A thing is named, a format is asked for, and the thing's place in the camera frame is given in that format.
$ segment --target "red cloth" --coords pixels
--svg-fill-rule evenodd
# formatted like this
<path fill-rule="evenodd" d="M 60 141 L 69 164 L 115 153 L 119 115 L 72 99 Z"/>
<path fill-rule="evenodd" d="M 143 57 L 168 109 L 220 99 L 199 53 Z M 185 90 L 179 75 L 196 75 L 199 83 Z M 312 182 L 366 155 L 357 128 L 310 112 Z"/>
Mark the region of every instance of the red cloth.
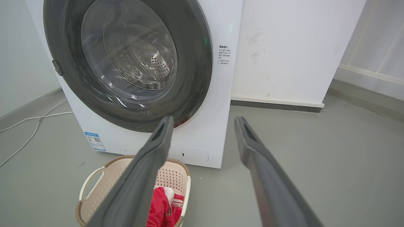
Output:
<path fill-rule="evenodd" d="M 182 207 L 183 202 L 184 202 L 184 197 L 182 195 L 175 194 L 174 195 L 174 200 L 173 200 L 171 205 Z"/>
<path fill-rule="evenodd" d="M 183 196 L 174 195 L 175 199 L 183 200 Z M 173 227 L 181 216 L 182 208 L 168 203 L 163 187 L 158 187 L 153 191 L 147 227 Z"/>

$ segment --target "scuff mark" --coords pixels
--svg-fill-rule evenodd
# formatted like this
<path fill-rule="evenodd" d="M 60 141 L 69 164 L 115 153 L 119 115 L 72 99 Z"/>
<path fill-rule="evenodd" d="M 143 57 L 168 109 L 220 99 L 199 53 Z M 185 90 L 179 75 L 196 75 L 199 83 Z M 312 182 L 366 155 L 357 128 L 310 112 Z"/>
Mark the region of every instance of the scuff mark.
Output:
<path fill-rule="evenodd" d="M 262 33 L 260 33 L 260 32 L 255 33 L 254 35 L 252 35 L 252 37 L 248 41 L 248 44 L 257 46 L 258 45 L 257 42 L 262 41 L 261 36 L 262 36 Z"/>
<path fill-rule="evenodd" d="M 80 167 L 82 166 L 82 165 L 84 165 L 86 162 L 83 162 L 83 164 L 81 164 L 79 167 L 78 167 L 78 169 L 80 169 Z"/>
<path fill-rule="evenodd" d="M 258 57 L 260 55 L 260 53 L 259 53 L 259 51 L 257 51 L 257 52 L 255 52 L 255 53 L 253 53 L 252 55 L 251 55 L 251 57 Z"/>

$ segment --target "door hinge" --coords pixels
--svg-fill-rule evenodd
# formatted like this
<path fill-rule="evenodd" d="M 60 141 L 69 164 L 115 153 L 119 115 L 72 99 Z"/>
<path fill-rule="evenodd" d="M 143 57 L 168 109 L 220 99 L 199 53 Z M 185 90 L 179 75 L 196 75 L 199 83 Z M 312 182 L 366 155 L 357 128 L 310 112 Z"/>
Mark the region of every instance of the door hinge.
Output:
<path fill-rule="evenodd" d="M 57 74 L 59 74 L 59 76 L 63 75 L 62 69 L 60 68 L 57 61 L 52 61 L 52 64 L 53 64 L 53 67 L 55 68 Z"/>

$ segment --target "door glass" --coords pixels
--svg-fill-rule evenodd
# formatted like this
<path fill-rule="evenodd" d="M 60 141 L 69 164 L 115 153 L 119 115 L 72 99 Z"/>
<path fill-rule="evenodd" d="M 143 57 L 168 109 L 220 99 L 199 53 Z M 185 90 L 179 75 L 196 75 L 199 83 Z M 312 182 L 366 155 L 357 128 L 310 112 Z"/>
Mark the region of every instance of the door glass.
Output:
<path fill-rule="evenodd" d="M 81 39 L 96 80 L 118 99 L 156 99 L 175 80 L 177 52 L 170 32 L 139 0 L 94 1 L 84 16 Z"/>

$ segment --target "instruction label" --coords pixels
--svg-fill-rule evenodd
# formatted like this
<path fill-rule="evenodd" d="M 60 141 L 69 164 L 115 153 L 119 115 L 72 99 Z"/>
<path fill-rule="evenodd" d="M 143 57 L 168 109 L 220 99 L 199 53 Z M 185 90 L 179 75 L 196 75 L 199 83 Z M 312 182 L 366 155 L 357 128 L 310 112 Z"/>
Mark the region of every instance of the instruction label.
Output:
<path fill-rule="evenodd" d="M 228 46 L 219 46 L 219 58 L 217 63 L 219 65 L 229 65 L 230 64 L 231 50 Z"/>
<path fill-rule="evenodd" d="M 106 151 L 104 145 L 102 144 L 100 137 L 98 134 L 84 132 L 87 136 L 88 141 L 90 142 L 91 147 L 93 150 L 96 151 Z"/>

